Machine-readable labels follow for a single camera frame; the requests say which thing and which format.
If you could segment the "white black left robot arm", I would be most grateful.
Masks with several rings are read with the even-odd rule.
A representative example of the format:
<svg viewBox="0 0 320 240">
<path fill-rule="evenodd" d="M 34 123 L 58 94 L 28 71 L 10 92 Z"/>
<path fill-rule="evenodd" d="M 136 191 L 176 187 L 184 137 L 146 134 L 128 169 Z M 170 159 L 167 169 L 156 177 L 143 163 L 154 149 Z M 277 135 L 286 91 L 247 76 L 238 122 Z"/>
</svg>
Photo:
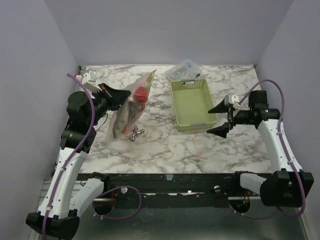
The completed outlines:
<svg viewBox="0 0 320 240">
<path fill-rule="evenodd" d="M 93 173 L 88 183 L 73 194 L 77 177 L 97 135 L 94 126 L 108 111 L 118 110 L 131 95 L 104 83 L 93 94 L 76 91 L 67 100 L 68 121 L 61 134 L 57 165 L 49 189 L 36 212 L 29 213 L 26 224 L 42 234 L 71 240 L 80 225 L 80 217 L 96 197 L 111 191 L 109 177 Z"/>
</svg>

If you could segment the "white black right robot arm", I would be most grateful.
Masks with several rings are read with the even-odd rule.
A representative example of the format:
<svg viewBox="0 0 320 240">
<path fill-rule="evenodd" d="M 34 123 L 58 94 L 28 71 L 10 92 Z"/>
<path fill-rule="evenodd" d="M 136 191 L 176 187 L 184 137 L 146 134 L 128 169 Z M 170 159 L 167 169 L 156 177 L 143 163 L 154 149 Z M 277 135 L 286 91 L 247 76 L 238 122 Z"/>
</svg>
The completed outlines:
<svg viewBox="0 0 320 240">
<path fill-rule="evenodd" d="M 314 183 L 295 158 L 285 135 L 281 113 L 270 108 L 267 92 L 254 90 L 248 95 L 248 109 L 241 110 L 239 97 L 226 95 L 210 114 L 226 113 L 227 121 L 207 132 L 222 138 L 237 125 L 253 125 L 259 132 L 271 162 L 271 176 L 264 178 L 249 171 L 238 171 L 230 191 L 241 196 L 247 190 L 260 196 L 265 206 L 301 208 Z"/>
</svg>

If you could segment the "clear zip top bag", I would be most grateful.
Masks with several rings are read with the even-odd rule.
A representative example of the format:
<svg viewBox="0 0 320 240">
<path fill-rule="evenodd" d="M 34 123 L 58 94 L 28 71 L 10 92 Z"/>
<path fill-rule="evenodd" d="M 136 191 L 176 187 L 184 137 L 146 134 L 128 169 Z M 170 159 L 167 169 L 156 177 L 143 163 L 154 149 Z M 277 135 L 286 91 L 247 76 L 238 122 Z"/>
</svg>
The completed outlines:
<svg viewBox="0 0 320 240">
<path fill-rule="evenodd" d="M 106 134 L 107 140 L 114 140 L 121 137 L 121 135 L 132 132 L 146 108 L 154 79 L 155 71 L 152 71 L 144 74 L 125 88 L 131 91 L 131 95 L 127 98 L 124 105 L 113 113 Z M 134 94 L 139 87 L 144 87 L 148 93 L 147 101 L 142 104 L 134 100 Z"/>
</svg>

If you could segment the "red fake apple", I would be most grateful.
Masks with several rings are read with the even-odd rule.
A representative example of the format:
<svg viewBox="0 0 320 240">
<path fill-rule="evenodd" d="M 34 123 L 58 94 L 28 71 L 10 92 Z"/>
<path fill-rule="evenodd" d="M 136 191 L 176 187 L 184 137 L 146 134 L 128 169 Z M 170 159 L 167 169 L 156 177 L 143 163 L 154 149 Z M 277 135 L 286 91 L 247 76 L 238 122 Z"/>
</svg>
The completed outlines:
<svg viewBox="0 0 320 240">
<path fill-rule="evenodd" d="M 145 87 L 140 86 L 134 93 L 133 95 L 134 100 L 139 103 L 143 104 L 147 101 L 148 99 L 148 93 Z"/>
</svg>

